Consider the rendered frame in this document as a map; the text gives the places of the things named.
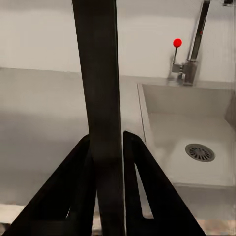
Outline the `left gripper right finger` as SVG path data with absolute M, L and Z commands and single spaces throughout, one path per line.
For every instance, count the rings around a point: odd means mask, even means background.
M 206 236 L 142 139 L 123 132 L 127 236 Z M 137 166 L 154 219 L 142 214 Z

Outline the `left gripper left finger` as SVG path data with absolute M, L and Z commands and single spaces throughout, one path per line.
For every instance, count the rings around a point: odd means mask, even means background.
M 84 136 L 2 236 L 91 236 L 96 181 Z

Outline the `poster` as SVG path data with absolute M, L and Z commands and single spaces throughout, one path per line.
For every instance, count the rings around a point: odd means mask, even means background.
M 103 236 L 125 236 L 116 0 L 72 0 Z

